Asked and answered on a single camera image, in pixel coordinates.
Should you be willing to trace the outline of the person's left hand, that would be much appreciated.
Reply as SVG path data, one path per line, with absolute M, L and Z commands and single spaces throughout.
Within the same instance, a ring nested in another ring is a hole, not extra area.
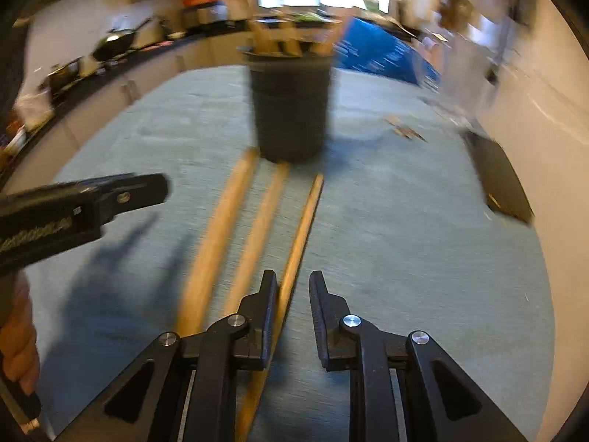
M 36 342 L 30 284 L 24 273 L 18 273 L 12 309 L 1 328 L 2 369 L 10 381 L 19 384 L 26 396 L 35 391 L 40 376 Z

